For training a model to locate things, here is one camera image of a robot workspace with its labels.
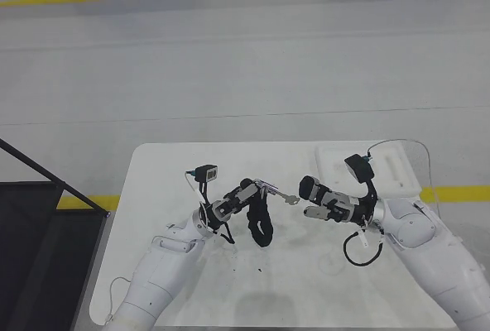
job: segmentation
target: white tray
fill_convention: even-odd
[[[324,143],[315,149],[320,182],[334,191],[362,197],[367,186],[359,184],[348,172],[344,159],[353,151],[365,156],[374,142]],[[400,142],[387,142],[371,150],[372,180],[380,198],[415,197],[421,192],[411,164]]]

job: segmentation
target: black metal frame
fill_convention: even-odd
[[[110,212],[109,211],[107,211],[107,210],[103,209],[102,207],[98,206],[94,201],[92,201],[91,199],[89,199],[86,196],[84,196],[83,194],[81,194],[77,189],[75,189],[72,186],[66,184],[61,178],[59,178],[56,175],[52,174],[47,169],[45,169],[44,167],[42,167],[39,164],[37,164],[31,158],[29,158],[28,156],[24,155],[17,148],[15,148],[12,145],[8,144],[7,142],[5,142],[1,138],[0,138],[0,148],[3,149],[6,153],[8,153],[11,156],[15,157],[16,159],[18,159],[20,162],[24,163],[25,165],[31,167],[33,170],[37,171],[41,175],[45,176],[48,180],[56,183],[63,190],[66,190],[67,192],[69,192],[73,196],[75,196],[76,198],[78,198],[81,201],[85,202],[89,207],[92,207],[93,209],[99,211],[100,213],[103,214],[103,216],[108,217],[110,215]]]

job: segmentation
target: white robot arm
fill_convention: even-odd
[[[336,222],[351,222],[379,229],[418,285],[453,319],[461,331],[490,331],[490,285],[482,267],[460,238],[444,225],[430,208],[411,199],[377,198],[368,159],[351,156],[348,168],[368,187],[363,198],[334,192],[316,178],[300,182],[300,197],[318,206],[307,207],[305,216]],[[346,243],[357,233],[347,238]],[[369,262],[355,263],[367,266]]]
[[[214,173],[205,171],[206,178],[213,180],[217,167],[211,165],[209,168],[215,170]],[[133,272],[125,299],[116,313],[110,316],[104,330],[151,330],[162,311],[184,287],[203,251],[205,240],[212,237],[233,213],[238,213],[247,205],[252,206],[250,198],[260,193],[260,188],[254,182],[243,180],[223,200],[209,204],[206,199],[207,181],[199,186],[200,197],[206,203],[183,223],[171,224],[161,236],[153,238]]]

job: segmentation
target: grey floor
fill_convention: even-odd
[[[490,0],[3,8],[0,136],[84,194],[120,194],[145,142],[409,137],[436,185],[490,185]],[[427,186],[423,151],[406,149]],[[0,153],[0,180],[36,179]],[[443,215],[490,252],[490,203]],[[78,330],[99,329],[93,286]]]

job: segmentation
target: yellow floor stripe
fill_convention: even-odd
[[[0,7],[15,7],[15,6],[34,6],[34,5],[51,5],[73,2],[90,2],[97,0],[8,0],[0,1]]]
[[[490,185],[485,186],[438,186],[435,188],[442,203],[486,202],[490,201]],[[96,204],[106,210],[115,211],[120,201],[120,195],[91,195]],[[430,187],[421,191],[420,197],[426,203],[435,201]],[[64,196],[57,205],[58,209],[87,209],[88,205],[73,196]]]

